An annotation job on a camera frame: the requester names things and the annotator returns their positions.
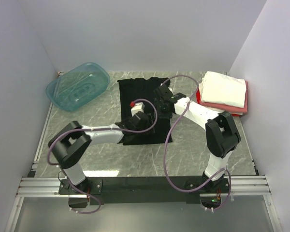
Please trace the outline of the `black t shirt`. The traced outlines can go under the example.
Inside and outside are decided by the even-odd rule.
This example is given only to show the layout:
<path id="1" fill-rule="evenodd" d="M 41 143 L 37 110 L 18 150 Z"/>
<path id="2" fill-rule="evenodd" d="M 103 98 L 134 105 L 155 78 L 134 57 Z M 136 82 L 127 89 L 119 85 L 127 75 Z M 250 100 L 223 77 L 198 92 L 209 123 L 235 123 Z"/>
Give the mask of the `black t shirt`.
<path id="1" fill-rule="evenodd" d="M 130 103 L 137 99 L 146 99 L 154 103 L 154 90 L 167 78 L 151 77 L 118 80 L 120 93 L 121 119 L 131 116 Z M 131 134 L 123 139 L 123 145 L 151 145 L 165 142 L 167 134 L 171 128 L 170 120 L 159 118 L 154 126 L 153 132 L 142 134 Z"/>

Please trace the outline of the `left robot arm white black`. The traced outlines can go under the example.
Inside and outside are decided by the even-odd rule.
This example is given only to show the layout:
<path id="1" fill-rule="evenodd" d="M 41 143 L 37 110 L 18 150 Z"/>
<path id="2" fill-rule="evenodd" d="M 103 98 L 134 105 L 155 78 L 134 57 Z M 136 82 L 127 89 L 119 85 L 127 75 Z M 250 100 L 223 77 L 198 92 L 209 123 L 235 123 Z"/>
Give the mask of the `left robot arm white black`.
<path id="1" fill-rule="evenodd" d="M 49 143 L 48 155 L 52 153 L 67 179 L 70 189 L 75 194 L 89 191 L 89 181 L 85 176 L 79 160 L 89 145 L 123 144 L 137 135 L 151 134 L 157 122 L 157 114 L 137 112 L 133 116 L 109 125 L 100 127 L 82 126 L 78 121 L 72 121 L 62 129 Z"/>

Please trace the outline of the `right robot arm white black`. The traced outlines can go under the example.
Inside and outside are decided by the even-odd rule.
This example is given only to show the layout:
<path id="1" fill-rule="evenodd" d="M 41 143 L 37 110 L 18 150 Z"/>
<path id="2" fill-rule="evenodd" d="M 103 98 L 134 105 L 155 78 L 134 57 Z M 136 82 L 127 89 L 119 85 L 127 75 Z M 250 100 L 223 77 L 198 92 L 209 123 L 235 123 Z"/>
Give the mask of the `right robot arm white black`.
<path id="1" fill-rule="evenodd" d="M 226 111 L 219 113 L 207 109 L 182 93 L 173 94 L 165 84 L 160 85 L 154 92 L 159 113 L 169 118 L 173 114 L 179 115 L 179 118 L 171 126 L 164 143 L 163 169 L 168 183 L 177 191 L 184 193 L 198 191 L 202 188 L 209 193 L 215 192 L 225 173 L 229 172 L 227 165 L 230 155 L 241 142 L 241 136 L 232 115 Z M 207 148 L 210 151 L 210 158 L 203 173 L 204 180 L 202 184 L 193 189 L 177 187 L 168 176 L 166 168 L 169 137 L 183 117 L 204 129 Z"/>

